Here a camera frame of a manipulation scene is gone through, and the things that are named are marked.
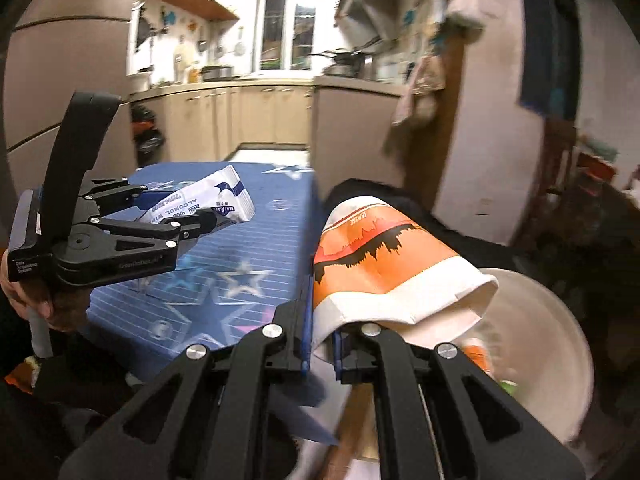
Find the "person's left hand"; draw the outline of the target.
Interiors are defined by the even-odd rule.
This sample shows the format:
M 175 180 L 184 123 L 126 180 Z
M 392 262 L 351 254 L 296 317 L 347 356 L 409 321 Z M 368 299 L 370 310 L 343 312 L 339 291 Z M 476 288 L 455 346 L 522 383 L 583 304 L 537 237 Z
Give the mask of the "person's left hand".
M 33 310 L 52 330 L 59 332 L 73 332 L 86 322 L 91 289 L 49 292 L 46 285 L 38 281 L 11 282 L 7 252 L 1 259 L 1 289 L 14 311 L 25 320 Z

